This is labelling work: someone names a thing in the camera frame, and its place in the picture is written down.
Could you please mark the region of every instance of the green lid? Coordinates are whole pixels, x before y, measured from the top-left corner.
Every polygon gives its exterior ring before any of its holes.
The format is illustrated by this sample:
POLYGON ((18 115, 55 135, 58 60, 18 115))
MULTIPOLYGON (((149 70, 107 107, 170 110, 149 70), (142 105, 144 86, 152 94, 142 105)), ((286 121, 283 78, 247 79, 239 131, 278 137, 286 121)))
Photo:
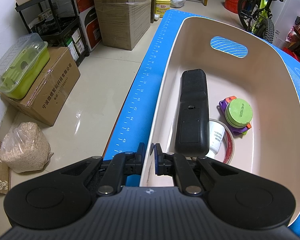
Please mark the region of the green lid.
POLYGON ((236 98, 227 105, 225 115, 230 125, 245 127, 252 119, 252 108, 247 101, 236 98))

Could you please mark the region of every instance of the clear plastic lid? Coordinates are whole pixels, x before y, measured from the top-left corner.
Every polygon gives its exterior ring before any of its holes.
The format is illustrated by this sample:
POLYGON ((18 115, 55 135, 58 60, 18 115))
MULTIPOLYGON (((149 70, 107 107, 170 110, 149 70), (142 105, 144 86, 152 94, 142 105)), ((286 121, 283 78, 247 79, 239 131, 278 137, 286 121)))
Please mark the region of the clear plastic lid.
POLYGON ((20 37, 0 59, 0 92, 13 91, 46 47, 38 33, 20 37))

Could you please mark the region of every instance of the bicycle tire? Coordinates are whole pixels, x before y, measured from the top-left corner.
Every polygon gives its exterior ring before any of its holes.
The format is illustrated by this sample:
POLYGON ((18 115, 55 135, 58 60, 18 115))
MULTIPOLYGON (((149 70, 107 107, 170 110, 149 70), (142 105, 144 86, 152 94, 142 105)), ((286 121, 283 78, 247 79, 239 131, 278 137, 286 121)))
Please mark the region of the bicycle tire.
POLYGON ((252 0, 239 0, 238 1, 238 16, 239 16, 239 20, 241 22, 241 25, 245 30, 248 29, 248 25, 246 24, 244 19, 240 16, 240 11, 243 9, 243 7, 246 5, 247 2, 251 2, 251 1, 252 0))
POLYGON ((256 36, 272 44, 274 36, 273 22, 268 18, 264 18, 256 31, 256 36))

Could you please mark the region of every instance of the yellow jug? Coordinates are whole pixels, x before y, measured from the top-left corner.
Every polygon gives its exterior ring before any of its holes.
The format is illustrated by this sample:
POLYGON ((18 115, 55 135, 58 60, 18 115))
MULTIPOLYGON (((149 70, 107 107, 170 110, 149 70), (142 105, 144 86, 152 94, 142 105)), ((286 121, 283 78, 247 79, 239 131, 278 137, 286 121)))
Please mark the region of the yellow jug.
POLYGON ((155 14, 163 17, 165 12, 170 9, 170 0, 155 0, 155 14))

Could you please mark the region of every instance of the white appliance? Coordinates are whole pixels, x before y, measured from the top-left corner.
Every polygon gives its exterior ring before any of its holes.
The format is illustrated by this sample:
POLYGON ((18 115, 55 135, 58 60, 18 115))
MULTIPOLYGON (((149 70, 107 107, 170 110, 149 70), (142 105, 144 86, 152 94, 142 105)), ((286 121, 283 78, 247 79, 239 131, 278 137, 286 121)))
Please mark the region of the white appliance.
POLYGON ((274 23, 274 39, 272 44, 280 49, 287 44, 286 37, 294 25, 297 16, 300 16, 300 0, 283 0, 272 2, 272 22, 274 23))

